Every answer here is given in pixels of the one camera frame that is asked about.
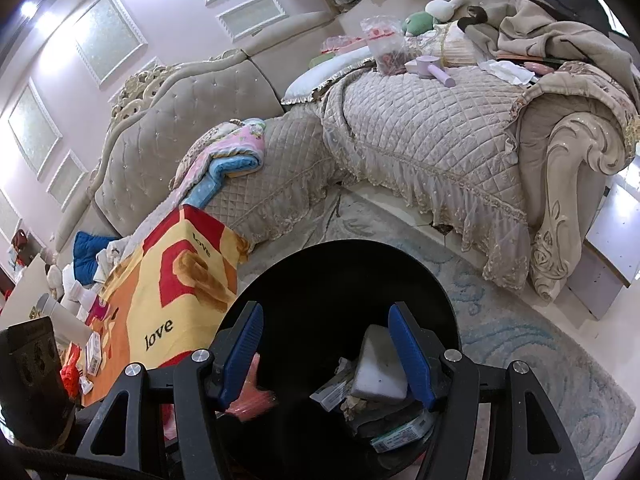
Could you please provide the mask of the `blue yellow white box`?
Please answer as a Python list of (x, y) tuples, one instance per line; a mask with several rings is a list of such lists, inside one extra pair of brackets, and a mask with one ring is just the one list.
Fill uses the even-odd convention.
[(102, 362), (102, 344), (100, 334), (93, 332), (85, 346), (85, 373), (96, 376)]

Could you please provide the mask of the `green plush toy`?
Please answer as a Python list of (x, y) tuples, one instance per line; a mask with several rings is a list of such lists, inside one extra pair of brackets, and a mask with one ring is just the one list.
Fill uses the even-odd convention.
[(402, 22), (401, 29), (408, 37), (417, 37), (429, 32), (439, 20), (426, 11), (410, 14)]

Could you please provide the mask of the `white pillow with trim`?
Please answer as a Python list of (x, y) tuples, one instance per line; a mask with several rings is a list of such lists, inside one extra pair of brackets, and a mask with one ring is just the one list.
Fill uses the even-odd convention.
[(281, 104), (289, 106), (314, 102), (331, 84), (372, 61), (373, 56), (368, 47), (334, 56), (298, 76), (286, 89)]

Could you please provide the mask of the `red plastic bag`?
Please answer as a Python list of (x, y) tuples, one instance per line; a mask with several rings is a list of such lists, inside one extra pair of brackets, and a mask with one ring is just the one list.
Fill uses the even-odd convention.
[(227, 414), (230, 414), (241, 422), (247, 422), (265, 411), (274, 408), (277, 405), (276, 396), (267, 390), (259, 390), (257, 388), (257, 369), (260, 355), (255, 353), (250, 363), (244, 385), (239, 397), (233, 401)]

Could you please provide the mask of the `white thermos bottle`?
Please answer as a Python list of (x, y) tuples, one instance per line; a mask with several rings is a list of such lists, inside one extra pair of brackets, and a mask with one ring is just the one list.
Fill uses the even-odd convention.
[(36, 311), (40, 316), (51, 319), (54, 336), (60, 341), (76, 344), (81, 350), (85, 349), (92, 335), (92, 329), (70, 310), (57, 302), (50, 294), (43, 294), (36, 303)]

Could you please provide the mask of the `red orange love blanket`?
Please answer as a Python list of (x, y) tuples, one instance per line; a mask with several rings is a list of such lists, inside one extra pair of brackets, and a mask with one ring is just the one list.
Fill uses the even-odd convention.
[(247, 240), (201, 209), (171, 211), (116, 266), (89, 311), (101, 363), (82, 403), (103, 399), (131, 362), (154, 370), (208, 347), (238, 294), (249, 251)]

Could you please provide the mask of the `blue cushion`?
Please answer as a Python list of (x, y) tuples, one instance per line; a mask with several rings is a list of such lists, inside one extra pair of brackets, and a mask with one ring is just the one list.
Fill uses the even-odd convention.
[(105, 282), (106, 274), (100, 268), (98, 255), (115, 240), (118, 240), (118, 237), (93, 235), (85, 231), (76, 233), (73, 244), (73, 268), (76, 281), (84, 286)]

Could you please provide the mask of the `black round trash bin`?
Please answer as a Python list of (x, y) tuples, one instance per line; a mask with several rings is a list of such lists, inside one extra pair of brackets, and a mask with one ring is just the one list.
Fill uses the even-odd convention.
[(217, 464), (225, 479), (389, 479), (430, 446), (421, 439), (387, 455), (354, 434), (344, 415), (311, 393), (356, 361), (370, 325), (385, 326), (404, 302), (442, 344), (460, 348), (454, 307), (423, 263), (373, 240), (334, 240), (270, 266), (236, 298), (228, 326), (249, 301), (262, 306), (257, 387), (277, 403), (247, 422), (223, 420)]

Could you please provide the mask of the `clear plastic snack bag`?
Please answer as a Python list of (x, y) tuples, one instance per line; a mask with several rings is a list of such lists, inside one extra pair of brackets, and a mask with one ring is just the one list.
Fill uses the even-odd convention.
[(397, 18), (387, 15), (370, 16), (360, 22), (360, 27), (379, 73), (393, 76), (407, 71), (409, 47)]

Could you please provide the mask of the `white foam sponge block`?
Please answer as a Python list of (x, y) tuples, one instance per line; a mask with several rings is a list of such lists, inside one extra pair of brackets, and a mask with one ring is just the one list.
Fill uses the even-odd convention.
[(405, 400), (407, 390), (407, 377), (390, 331), (370, 325), (364, 333), (350, 394), (364, 400), (395, 404)]

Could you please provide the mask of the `beige coat on sofa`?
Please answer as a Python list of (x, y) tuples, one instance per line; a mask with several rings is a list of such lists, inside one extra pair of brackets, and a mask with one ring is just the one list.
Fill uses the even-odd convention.
[(469, 6), (458, 27), (486, 55), (582, 61), (603, 70), (639, 102), (639, 71), (631, 55), (603, 32), (574, 21), (557, 21), (532, 0)]

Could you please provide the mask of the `pink blue folded blanket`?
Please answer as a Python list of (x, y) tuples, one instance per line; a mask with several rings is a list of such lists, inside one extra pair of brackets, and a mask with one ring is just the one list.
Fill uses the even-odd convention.
[(222, 122), (196, 140), (170, 181), (171, 206), (204, 209), (224, 181), (262, 168), (266, 123), (259, 118)]

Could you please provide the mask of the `white plush toy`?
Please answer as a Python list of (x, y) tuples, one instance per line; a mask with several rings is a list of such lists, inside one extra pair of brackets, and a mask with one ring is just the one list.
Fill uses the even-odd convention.
[(449, 22), (464, 0), (432, 0), (425, 6), (425, 12), (439, 23)]

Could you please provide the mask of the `beige tufted sofa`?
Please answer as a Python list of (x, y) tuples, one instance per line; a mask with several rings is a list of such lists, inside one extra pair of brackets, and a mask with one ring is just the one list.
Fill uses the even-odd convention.
[(514, 86), (475, 62), (456, 85), (370, 63), (318, 100), (285, 106), (309, 51), (355, 21), (288, 18), (246, 47), (130, 76), (88, 186), (53, 237), (70, 255), (78, 231), (141, 238), (168, 211), (170, 181), (191, 144), (221, 122), (266, 123), (262, 169), (234, 179), (207, 210), (253, 243), (292, 229), (329, 184), (350, 174), (399, 194), (485, 255), (484, 278), (530, 283), (551, 300), (582, 256), (605, 179), (630, 164), (639, 102), (582, 61)]

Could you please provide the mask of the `light patterned area rug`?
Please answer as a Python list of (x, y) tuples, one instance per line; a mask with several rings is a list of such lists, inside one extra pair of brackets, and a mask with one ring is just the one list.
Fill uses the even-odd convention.
[(526, 362), (558, 412), (585, 477), (597, 477), (634, 417), (631, 397), (580, 344), (520, 297), (485, 281), (469, 261), (358, 194), (332, 188), (291, 232), (257, 246), (241, 266), (239, 283), (248, 286), (299, 249), (352, 239), (397, 247), (434, 273), (454, 306), (463, 351), (473, 361)]

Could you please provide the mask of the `purple handheld fan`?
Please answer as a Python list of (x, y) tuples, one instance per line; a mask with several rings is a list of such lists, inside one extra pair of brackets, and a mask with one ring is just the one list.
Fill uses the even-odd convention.
[(422, 79), (436, 79), (446, 88), (452, 88), (456, 81), (442, 68), (440, 58), (433, 55), (421, 55), (405, 64), (409, 74)]

